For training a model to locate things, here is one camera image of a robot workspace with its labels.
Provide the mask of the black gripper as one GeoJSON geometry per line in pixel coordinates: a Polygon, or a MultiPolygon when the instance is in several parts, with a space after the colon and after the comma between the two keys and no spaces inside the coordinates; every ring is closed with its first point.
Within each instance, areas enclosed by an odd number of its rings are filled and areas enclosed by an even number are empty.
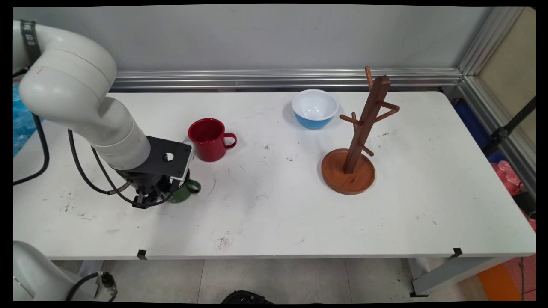
{"type": "Polygon", "coordinates": [[[165,203],[170,201],[173,195],[170,177],[167,175],[130,172],[127,170],[116,170],[125,181],[129,182],[131,187],[135,188],[136,195],[132,201],[132,207],[138,209],[147,209],[151,207],[152,201],[149,193],[156,193],[156,200],[153,203],[165,203]]]}

